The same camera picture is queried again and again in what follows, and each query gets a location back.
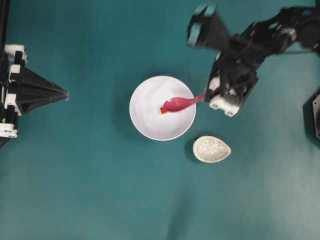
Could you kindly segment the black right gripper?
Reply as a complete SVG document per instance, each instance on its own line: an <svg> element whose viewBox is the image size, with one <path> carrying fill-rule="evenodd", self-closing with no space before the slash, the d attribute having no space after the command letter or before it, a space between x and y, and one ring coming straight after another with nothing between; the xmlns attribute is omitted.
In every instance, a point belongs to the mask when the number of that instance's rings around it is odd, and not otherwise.
<svg viewBox="0 0 320 240"><path fill-rule="evenodd" d="M257 70L268 56L268 50L239 34L229 39L229 48L213 62L206 102L214 110L233 117L244 105L257 84Z"/></svg>

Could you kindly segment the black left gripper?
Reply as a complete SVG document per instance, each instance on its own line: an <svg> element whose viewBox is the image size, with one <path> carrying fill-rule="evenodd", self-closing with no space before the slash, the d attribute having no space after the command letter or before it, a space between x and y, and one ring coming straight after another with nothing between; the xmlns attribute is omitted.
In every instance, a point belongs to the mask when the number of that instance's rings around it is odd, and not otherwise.
<svg viewBox="0 0 320 240"><path fill-rule="evenodd" d="M25 67L28 56L24 45L6 44L8 75L0 84L0 146L18 137L19 117L36 108L69 97L69 92Z"/></svg>

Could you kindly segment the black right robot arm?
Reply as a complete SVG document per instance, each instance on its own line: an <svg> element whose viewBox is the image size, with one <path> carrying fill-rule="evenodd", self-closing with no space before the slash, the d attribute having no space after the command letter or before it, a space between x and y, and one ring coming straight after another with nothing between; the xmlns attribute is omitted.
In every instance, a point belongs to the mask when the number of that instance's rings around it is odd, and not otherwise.
<svg viewBox="0 0 320 240"><path fill-rule="evenodd" d="M272 55L287 54L299 43L303 53L320 52L320 10L317 7L282 8L271 19L253 22L241 34L227 36L210 73L204 101L233 117L256 86L257 71Z"/></svg>

